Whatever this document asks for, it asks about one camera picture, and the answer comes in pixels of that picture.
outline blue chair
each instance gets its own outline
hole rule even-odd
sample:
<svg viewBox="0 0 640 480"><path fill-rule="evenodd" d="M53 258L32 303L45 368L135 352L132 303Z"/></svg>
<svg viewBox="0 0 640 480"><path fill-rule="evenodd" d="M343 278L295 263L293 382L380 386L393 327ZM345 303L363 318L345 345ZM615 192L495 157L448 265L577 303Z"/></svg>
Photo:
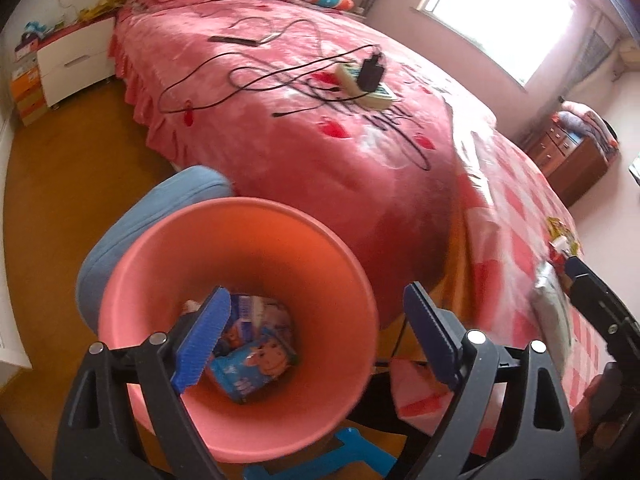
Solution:
<svg viewBox="0 0 640 480"><path fill-rule="evenodd" d="M86 325L98 332L100 304L111 273L142 233L182 208L233 195L224 176L193 166L155 186L124 213L91 250L78 273L76 304Z"/></svg>

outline cardboard box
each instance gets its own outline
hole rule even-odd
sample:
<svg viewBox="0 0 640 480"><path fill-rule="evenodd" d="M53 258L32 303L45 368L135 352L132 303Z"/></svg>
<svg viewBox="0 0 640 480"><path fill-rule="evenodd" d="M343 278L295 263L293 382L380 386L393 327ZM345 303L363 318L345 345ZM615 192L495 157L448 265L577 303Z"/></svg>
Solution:
<svg viewBox="0 0 640 480"><path fill-rule="evenodd" d="M20 117L30 115L40 106L46 106L47 102L44 99L42 88L36 88L29 92L23 99L16 103Z"/></svg>
<svg viewBox="0 0 640 480"><path fill-rule="evenodd" d="M11 81L11 94L16 102L23 99L28 92L36 88L42 88L42 84L40 83L40 70L38 70L37 66L21 75L15 81Z"/></svg>
<svg viewBox="0 0 640 480"><path fill-rule="evenodd" d="M47 105L44 105L43 107L38 108L36 111L34 111L31 114L29 114L28 116L23 117L22 118L22 124L24 124L25 126L29 126L29 124L33 123L34 121L37 121L44 114L46 114L48 111L49 111L49 109L47 108Z"/></svg>

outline white drawer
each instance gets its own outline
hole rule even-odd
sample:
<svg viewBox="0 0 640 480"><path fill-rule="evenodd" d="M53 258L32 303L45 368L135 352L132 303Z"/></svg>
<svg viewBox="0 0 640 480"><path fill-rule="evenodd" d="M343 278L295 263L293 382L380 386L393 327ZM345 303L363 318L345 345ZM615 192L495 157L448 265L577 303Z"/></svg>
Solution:
<svg viewBox="0 0 640 480"><path fill-rule="evenodd" d="M53 106L65 97L113 74L115 74L115 63L113 59L109 59L106 52L58 66L42 78L42 89L47 105Z"/></svg>
<svg viewBox="0 0 640 480"><path fill-rule="evenodd" d="M82 56L93 56L109 48L115 18L102 20L76 30L38 51L40 75L46 76L56 67L63 66Z"/></svg>

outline blue plastic base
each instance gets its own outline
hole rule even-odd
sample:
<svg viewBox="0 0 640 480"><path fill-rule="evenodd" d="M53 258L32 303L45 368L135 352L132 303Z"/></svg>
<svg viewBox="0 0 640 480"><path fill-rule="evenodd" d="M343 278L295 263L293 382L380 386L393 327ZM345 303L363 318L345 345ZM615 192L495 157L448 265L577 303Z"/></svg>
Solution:
<svg viewBox="0 0 640 480"><path fill-rule="evenodd" d="M244 480L320 480L355 462L364 462L386 477L396 464L392 455L374 446L355 428L345 428L335 436L344 445L334 451L274 475L262 466L252 465L245 468Z"/></svg>

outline wooden dresser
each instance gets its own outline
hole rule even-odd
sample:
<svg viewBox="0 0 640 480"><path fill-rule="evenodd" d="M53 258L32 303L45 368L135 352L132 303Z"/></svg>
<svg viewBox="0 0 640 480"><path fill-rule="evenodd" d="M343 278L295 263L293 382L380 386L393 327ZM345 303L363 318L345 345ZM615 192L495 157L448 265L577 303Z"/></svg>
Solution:
<svg viewBox="0 0 640 480"><path fill-rule="evenodd" d="M568 134L548 121L527 155L569 207L607 173L609 165L589 137Z"/></svg>

